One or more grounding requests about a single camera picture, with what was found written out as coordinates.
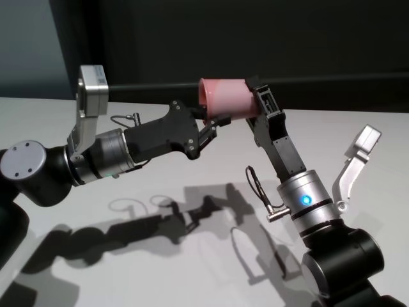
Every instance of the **silver bracket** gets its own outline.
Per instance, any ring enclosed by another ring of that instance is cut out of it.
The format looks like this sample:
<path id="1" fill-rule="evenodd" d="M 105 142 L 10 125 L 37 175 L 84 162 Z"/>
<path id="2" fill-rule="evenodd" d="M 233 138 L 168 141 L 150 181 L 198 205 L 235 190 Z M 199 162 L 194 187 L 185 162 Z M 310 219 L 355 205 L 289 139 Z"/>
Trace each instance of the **silver bracket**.
<path id="1" fill-rule="evenodd" d="M 77 122 L 68 136 L 68 157 L 82 160 L 95 142 L 98 116 L 108 111 L 108 83 L 102 65 L 80 67 L 77 90 Z"/>
<path id="2" fill-rule="evenodd" d="M 352 185 L 369 160 L 369 154 L 381 134 L 370 125 L 366 125 L 346 151 L 345 156 L 348 157 L 348 160 L 332 186 L 334 203 L 340 213 L 345 212 L 348 208 Z"/>

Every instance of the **cable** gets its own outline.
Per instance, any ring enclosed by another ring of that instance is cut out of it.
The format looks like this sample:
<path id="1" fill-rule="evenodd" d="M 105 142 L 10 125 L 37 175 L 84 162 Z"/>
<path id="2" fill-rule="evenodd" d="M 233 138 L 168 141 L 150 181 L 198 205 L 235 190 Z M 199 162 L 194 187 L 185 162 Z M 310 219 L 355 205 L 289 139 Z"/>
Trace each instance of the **cable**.
<path id="1" fill-rule="evenodd" d="M 115 118 L 124 118 L 124 119 L 126 119 L 126 120 L 133 120 L 133 117 L 132 117 L 131 115 L 113 115 L 113 116 L 111 116 L 111 120 L 112 120 L 114 123 L 116 123 L 116 124 L 118 124 L 118 125 L 121 125 L 122 127 L 125 127 L 125 128 L 127 128 L 127 129 L 130 129 L 130 128 L 131 128 L 131 126 L 125 125 L 124 123 L 121 123 L 121 122 L 115 120 Z"/>
<path id="2" fill-rule="evenodd" d="M 249 177 L 249 171 L 251 173 L 251 176 L 253 177 L 253 181 L 254 184 L 256 186 L 256 188 L 254 188 L 253 184 L 251 183 L 250 177 Z M 247 181 L 251 187 L 251 189 L 253 190 L 254 194 L 257 195 L 257 197 L 263 202 L 264 206 L 271 206 L 273 208 L 281 208 L 284 206 L 284 204 L 279 205 L 279 206 L 274 206 L 271 204 L 270 200 L 268 199 L 266 193 L 264 192 L 263 187 L 261 186 L 260 181 L 258 180 L 257 176 L 256 176 L 256 172 L 254 171 L 254 168 L 252 168 L 251 166 L 247 166 L 245 168 L 245 176 L 247 178 Z"/>
<path id="3" fill-rule="evenodd" d="M 254 194 L 257 195 L 257 197 L 258 197 L 261 201 L 263 201 L 263 199 L 261 198 L 260 194 L 256 191 L 256 189 L 254 188 L 253 184 L 252 184 L 251 181 L 250 181 L 249 170 L 251 171 L 252 169 L 253 169 L 253 168 L 252 168 L 251 166 L 247 166 L 247 167 L 245 168 L 245 176 L 246 176 L 246 178 L 247 178 L 247 182 L 249 183 L 249 185 L 250 185 L 251 189 L 253 190 Z"/>

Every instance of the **screw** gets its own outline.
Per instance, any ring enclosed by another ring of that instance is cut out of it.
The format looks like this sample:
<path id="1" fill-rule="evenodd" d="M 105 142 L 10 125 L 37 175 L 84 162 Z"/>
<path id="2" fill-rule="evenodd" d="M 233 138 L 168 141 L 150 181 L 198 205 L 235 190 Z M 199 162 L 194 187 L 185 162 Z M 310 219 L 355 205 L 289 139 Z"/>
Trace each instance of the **screw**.
<path id="1" fill-rule="evenodd" d="M 345 201 L 339 201 L 337 205 L 338 205 L 338 211 L 340 212 L 345 212 L 348 209 L 348 206 Z"/>

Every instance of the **pink plastic cup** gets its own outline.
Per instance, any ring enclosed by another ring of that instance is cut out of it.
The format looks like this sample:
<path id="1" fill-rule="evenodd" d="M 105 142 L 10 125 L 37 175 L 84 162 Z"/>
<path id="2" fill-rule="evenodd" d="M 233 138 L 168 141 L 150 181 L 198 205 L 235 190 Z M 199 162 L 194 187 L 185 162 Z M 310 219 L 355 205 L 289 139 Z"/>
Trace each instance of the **pink plastic cup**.
<path id="1" fill-rule="evenodd" d="M 259 114 L 244 79 L 200 79 L 199 103 L 207 106 L 208 120 L 222 114 L 230 114 L 232 120 Z"/>

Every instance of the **blue led light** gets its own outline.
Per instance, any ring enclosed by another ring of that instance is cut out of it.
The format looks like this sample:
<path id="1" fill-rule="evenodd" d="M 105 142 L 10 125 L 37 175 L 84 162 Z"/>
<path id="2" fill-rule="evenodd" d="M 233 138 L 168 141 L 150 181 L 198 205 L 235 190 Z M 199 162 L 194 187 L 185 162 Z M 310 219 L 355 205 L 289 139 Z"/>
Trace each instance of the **blue led light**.
<path id="1" fill-rule="evenodd" d="M 313 202 L 313 199 L 309 195 L 304 195 L 301 197 L 301 202 L 303 205 L 310 205 Z"/>

